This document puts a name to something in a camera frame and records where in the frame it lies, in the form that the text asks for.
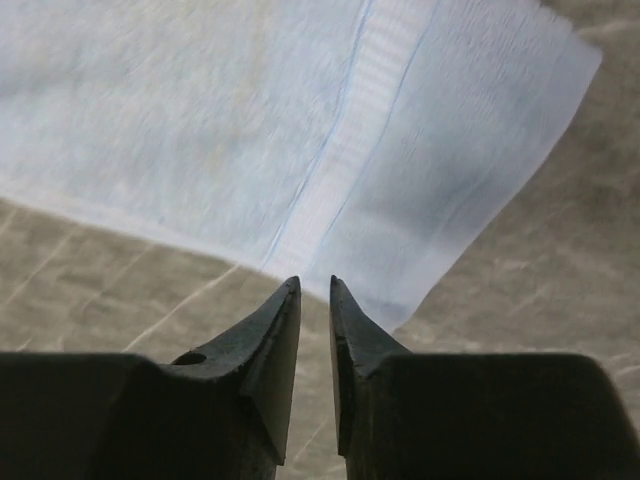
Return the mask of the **light blue towel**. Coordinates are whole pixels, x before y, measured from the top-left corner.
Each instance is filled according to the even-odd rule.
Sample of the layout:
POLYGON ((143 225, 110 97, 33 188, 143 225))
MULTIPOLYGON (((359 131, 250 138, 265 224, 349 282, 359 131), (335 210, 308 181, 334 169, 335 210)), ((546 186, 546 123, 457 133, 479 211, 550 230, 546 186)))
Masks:
POLYGON ((392 331, 601 63, 537 1, 5 1, 1 192, 225 257, 392 331))

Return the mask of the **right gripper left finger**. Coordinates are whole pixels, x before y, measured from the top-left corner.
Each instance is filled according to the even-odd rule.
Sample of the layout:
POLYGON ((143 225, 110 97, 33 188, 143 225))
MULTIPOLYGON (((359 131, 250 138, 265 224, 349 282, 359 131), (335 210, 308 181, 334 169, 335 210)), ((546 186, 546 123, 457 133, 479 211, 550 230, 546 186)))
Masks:
POLYGON ((3 353, 2 477, 273 478, 285 459, 300 321, 293 277, 168 364, 125 353, 3 353))

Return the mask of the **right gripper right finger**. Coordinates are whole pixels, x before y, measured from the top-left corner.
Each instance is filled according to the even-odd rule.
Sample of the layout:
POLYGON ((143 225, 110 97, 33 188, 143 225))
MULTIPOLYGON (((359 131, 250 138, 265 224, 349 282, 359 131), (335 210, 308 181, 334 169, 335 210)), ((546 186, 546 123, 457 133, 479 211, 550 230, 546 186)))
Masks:
POLYGON ((609 376, 572 353, 405 348, 330 285, 338 452, 351 479, 635 479, 609 376))

